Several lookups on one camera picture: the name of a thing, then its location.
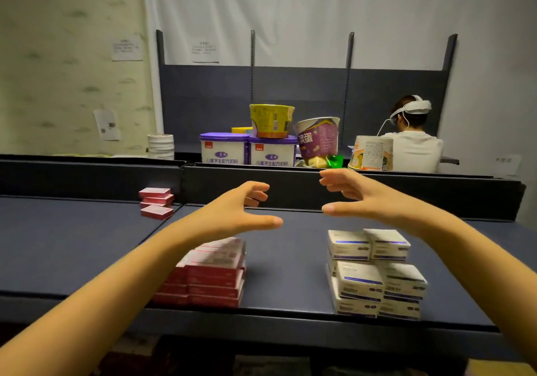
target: black hair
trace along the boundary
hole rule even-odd
[[[391,112],[393,113],[395,110],[399,110],[401,107],[403,107],[407,103],[410,103],[411,101],[417,101],[417,99],[410,94],[401,97],[399,101],[393,105]],[[413,114],[413,113],[408,113],[408,112],[402,112],[402,113],[404,113],[404,116],[407,119],[410,127],[416,128],[416,127],[423,126],[425,122],[427,121],[427,114]]]

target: stack of red boxes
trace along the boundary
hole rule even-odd
[[[169,206],[173,201],[173,194],[169,188],[145,188],[138,192],[142,201],[141,214],[143,217],[164,220],[173,215]]]
[[[236,237],[195,248],[177,264],[153,302],[238,307],[244,286],[244,256],[244,241]]]

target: white cloth backdrop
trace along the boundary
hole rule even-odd
[[[491,173],[496,156],[521,154],[519,177],[530,186],[535,182],[537,0],[146,0],[146,4],[152,58],[154,30],[161,29],[168,64],[191,64],[191,39],[205,38],[218,46],[220,65],[249,65],[254,29],[256,65],[344,67],[352,31],[353,67],[435,70],[441,68],[447,37],[458,33],[439,134],[445,154],[461,160],[458,171],[484,174]],[[158,109],[158,87],[155,92]],[[537,196],[533,202],[537,206]]]

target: forearm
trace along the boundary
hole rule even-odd
[[[86,375],[196,244],[176,223],[118,260],[0,349],[0,374]]]
[[[422,238],[502,333],[537,367],[537,274],[499,245],[436,210]]]

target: hand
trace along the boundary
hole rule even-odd
[[[265,191],[269,188],[265,183],[246,182],[169,227],[186,225],[182,230],[192,233],[194,247],[250,230],[277,229],[284,223],[281,218],[253,215],[244,210],[245,206],[257,207],[260,201],[266,201]]]
[[[349,169],[323,170],[321,176],[321,185],[330,192],[357,201],[328,203],[323,206],[326,215],[371,218],[420,236],[423,224],[447,213]]]

